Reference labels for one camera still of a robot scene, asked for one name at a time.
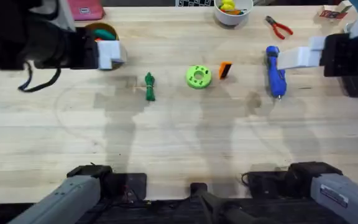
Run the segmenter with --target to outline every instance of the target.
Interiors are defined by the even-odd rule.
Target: red-handled pliers
[[[277,36],[278,38],[280,38],[280,39],[282,39],[282,40],[285,39],[285,37],[284,37],[283,34],[281,34],[281,33],[277,30],[278,27],[281,28],[281,29],[283,29],[283,30],[285,30],[285,31],[287,31],[290,35],[293,34],[293,32],[292,32],[292,30],[291,30],[290,28],[288,28],[287,26],[285,26],[285,25],[283,25],[283,24],[281,24],[281,23],[278,23],[278,22],[274,21],[274,19],[271,18],[270,16],[266,16],[266,21],[267,21],[270,25],[272,25],[274,33],[276,34],[276,36]]]

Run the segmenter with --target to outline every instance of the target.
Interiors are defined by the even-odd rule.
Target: white label
[[[339,194],[334,189],[321,184],[320,186],[320,193],[327,196],[331,200],[335,201],[336,203],[340,204],[340,206],[347,208],[347,204],[349,203],[349,198]]]
[[[91,10],[88,7],[80,8],[81,14],[91,14]]]

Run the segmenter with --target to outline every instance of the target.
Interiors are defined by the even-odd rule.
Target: green plastic ring
[[[195,65],[189,68],[186,73],[187,84],[195,89],[206,88],[211,84],[212,73],[202,65]]]

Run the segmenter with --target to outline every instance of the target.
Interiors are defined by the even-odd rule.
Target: glue gun
[[[274,98],[281,100],[281,97],[287,90],[287,83],[285,81],[285,70],[277,70],[277,57],[279,49],[276,46],[268,46],[266,48],[268,82],[270,91]]]

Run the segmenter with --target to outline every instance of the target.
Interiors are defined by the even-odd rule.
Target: yellow rubber duck
[[[233,0],[223,0],[220,9],[222,10],[234,10],[236,5]]]

